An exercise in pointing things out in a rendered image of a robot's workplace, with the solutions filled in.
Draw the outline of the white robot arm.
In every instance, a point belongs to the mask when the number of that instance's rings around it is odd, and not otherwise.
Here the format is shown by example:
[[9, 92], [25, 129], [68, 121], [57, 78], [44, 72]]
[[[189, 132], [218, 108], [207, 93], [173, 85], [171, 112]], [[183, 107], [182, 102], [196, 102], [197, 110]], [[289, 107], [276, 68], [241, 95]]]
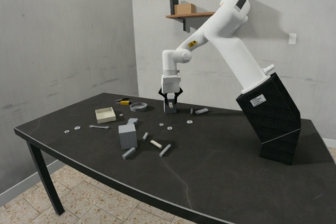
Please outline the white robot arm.
[[177, 50], [164, 50], [163, 83], [181, 82], [176, 63], [188, 63], [191, 52], [210, 41], [223, 56], [241, 85], [242, 94], [264, 83], [275, 69], [274, 65], [260, 68], [241, 39], [232, 34], [247, 21], [250, 10], [248, 0], [221, 0], [220, 8], [192, 36], [186, 39]]

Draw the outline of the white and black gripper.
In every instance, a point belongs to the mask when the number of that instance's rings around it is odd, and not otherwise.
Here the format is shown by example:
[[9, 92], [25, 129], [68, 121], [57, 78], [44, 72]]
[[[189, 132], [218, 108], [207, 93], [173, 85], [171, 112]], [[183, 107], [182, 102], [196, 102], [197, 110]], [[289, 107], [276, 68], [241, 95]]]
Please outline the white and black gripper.
[[163, 83], [163, 77], [165, 77], [165, 75], [162, 75], [161, 89], [159, 90], [158, 93], [165, 98], [166, 105], [168, 105], [168, 103], [167, 103], [167, 94], [168, 93], [174, 93], [175, 94], [175, 96], [174, 96], [174, 104], [176, 104], [177, 103], [177, 97], [183, 92], [183, 90], [180, 87], [180, 83], [179, 82]]

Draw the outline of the grey round dish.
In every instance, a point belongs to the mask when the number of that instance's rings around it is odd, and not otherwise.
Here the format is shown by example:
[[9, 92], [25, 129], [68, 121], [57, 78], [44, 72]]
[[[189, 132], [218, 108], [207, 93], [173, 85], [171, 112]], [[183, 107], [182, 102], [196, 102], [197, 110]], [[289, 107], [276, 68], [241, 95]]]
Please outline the grey round dish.
[[131, 111], [134, 112], [141, 112], [145, 111], [147, 109], [147, 104], [146, 103], [134, 103], [130, 106]]

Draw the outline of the cream rectangular open tray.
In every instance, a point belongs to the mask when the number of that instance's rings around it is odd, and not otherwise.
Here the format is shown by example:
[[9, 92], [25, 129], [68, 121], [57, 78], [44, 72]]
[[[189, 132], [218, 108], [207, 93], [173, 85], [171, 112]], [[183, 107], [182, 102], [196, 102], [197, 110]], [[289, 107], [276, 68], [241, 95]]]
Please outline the cream rectangular open tray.
[[106, 109], [99, 109], [95, 111], [96, 111], [96, 117], [97, 117], [98, 123], [104, 123], [104, 122], [116, 120], [116, 116], [111, 107], [106, 108]]

